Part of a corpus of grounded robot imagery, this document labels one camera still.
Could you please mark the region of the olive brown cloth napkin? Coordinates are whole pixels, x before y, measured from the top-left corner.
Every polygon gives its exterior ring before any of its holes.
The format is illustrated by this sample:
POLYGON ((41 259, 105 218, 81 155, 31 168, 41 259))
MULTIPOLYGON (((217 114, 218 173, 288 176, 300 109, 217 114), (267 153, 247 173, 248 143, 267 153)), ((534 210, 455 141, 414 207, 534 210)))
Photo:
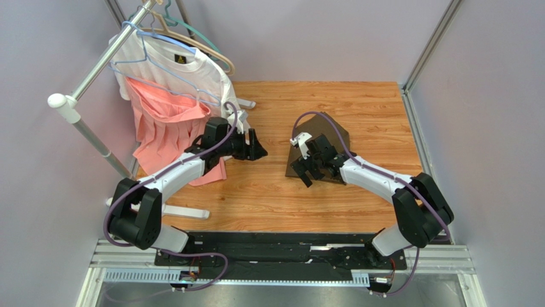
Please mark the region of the olive brown cloth napkin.
MULTIPOLYGON (((347 145, 347 148, 353 153, 353 151, 351 150, 351 139, 350 139, 349 132, 345 130, 338 122, 336 122, 330 115, 328 115, 325 112, 322 112, 322 114, 327 116, 335 124, 335 127, 338 129, 342 139, 347 145)), ((306 132, 310 134, 313 138, 319 136, 320 134, 323 134, 327 137, 328 141, 335 147, 337 152, 344 152, 344 149, 340 142, 340 138, 337 136, 337 133, 335 132, 334 128, 322 116, 319 116, 316 114, 305 116, 296 125, 295 132, 296 132, 296 136, 302 132, 306 132)), ((300 149, 294 148, 293 146, 291 146, 289 150, 287 166, 285 170, 286 177, 299 179, 296 172, 292 169, 291 163, 296 161, 298 158, 300 158, 300 156, 301 156, 300 149)))

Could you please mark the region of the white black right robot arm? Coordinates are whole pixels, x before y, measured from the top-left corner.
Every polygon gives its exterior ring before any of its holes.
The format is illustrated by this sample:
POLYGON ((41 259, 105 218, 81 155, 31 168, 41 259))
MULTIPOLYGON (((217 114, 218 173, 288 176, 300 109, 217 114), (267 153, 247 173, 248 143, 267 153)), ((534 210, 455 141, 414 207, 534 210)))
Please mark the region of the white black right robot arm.
POLYGON ((363 188, 393 205, 395 224, 365 243, 364 257, 372 267, 387 263, 401 249, 426 247, 441 232, 450 234, 454 213, 430 175, 396 173, 349 150, 339 152, 323 134, 315 138, 302 132, 290 144, 301 154, 290 166, 307 187, 328 178, 363 188))

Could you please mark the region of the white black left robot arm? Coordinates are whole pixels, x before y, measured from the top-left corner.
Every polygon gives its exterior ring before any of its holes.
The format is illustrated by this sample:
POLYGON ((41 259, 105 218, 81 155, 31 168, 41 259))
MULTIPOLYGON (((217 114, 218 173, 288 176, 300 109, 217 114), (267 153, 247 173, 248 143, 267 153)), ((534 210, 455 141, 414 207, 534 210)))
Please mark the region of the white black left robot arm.
POLYGON ((255 161, 267 154, 255 129, 241 130, 225 118, 210 118, 203 133, 171 164, 141 180, 119 181, 103 222, 106 239, 119 247, 183 252, 190 236, 162 222, 166 200, 211 173, 224 157, 255 161))

